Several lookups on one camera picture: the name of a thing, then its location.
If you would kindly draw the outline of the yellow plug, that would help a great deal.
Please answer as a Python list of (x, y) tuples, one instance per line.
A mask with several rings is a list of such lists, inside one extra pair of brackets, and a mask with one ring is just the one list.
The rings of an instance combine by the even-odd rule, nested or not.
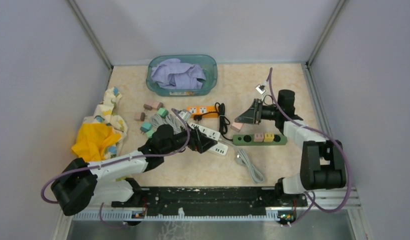
[(275, 138), (275, 135), (273, 133), (265, 133), (264, 138), (263, 138), (263, 142), (264, 143), (273, 142), (274, 138)]

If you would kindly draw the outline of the green power strip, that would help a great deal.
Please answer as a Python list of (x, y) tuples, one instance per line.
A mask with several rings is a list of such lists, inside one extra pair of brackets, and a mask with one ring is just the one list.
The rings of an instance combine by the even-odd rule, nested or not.
[(235, 134), (233, 144), (235, 146), (284, 146), (287, 144), (287, 138), (282, 134), (274, 134), (273, 142), (254, 142), (254, 134)]

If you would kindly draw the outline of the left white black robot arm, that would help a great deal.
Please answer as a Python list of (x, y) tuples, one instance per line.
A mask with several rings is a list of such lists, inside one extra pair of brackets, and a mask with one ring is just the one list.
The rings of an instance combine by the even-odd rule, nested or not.
[(63, 214), (73, 216), (97, 204), (137, 207), (143, 200), (142, 188), (130, 175), (151, 171), (164, 163), (165, 157), (186, 148), (202, 154), (218, 143), (217, 138), (209, 137), (198, 127), (180, 130), (175, 133), (164, 124), (143, 146), (126, 155), (95, 162), (81, 157), (72, 160), (50, 186)]

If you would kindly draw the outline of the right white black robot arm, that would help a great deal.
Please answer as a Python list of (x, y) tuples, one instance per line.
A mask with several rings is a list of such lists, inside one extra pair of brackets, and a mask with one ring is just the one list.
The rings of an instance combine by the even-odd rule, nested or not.
[(282, 177), (275, 184), (274, 199), (280, 206), (288, 206), (305, 191), (339, 189), (346, 186), (347, 175), (339, 150), (341, 143), (323, 137), (305, 125), (295, 113), (295, 92), (283, 89), (278, 92), (275, 104), (265, 105), (258, 98), (241, 115), (236, 123), (258, 125), (262, 120), (274, 121), (275, 127), (301, 149), (299, 172)]

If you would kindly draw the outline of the teal plug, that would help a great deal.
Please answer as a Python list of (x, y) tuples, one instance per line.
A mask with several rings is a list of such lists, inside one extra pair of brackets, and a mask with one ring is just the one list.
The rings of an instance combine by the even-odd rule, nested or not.
[(140, 126), (139, 129), (142, 133), (147, 133), (152, 129), (152, 127), (153, 126), (150, 122), (145, 121), (145, 122), (142, 123), (142, 125)]

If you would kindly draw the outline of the small white power strip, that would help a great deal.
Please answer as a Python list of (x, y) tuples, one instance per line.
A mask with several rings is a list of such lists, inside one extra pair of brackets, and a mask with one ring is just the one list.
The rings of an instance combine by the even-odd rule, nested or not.
[(216, 140), (216, 141), (220, 140), (221, 133), (216, 131), (216, 130), (213, 130), (213, 129), (208, 128), (208, 127), (204, 127), (202, 125), (199, 125), (199, 124), (193, 123), (193, 122), (190, 122), (188, 125), (192, 128), (198, 128), (201, 133), (205, 134), (210, 139), (213, 139), (213, 140)]

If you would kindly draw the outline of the orange power strip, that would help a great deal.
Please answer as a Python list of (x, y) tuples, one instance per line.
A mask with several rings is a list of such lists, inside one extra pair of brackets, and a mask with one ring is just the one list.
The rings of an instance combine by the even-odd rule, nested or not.
[(214, 105), (188, 106), (187, 110), (191, 113), (191, 118), (202, 116), (202, 118), (217, 118), (219, 115)]

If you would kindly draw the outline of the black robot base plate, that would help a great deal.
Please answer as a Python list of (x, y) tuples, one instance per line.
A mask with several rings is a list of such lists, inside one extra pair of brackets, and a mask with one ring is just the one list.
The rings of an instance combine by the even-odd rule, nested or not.
[(307, 207), (304, 194), (278, 195), (273, 187), (143, 187), (126, 202), (112, 201), (113, 208), (142, 208), (149, 217), (264, 216), (268, 208)]

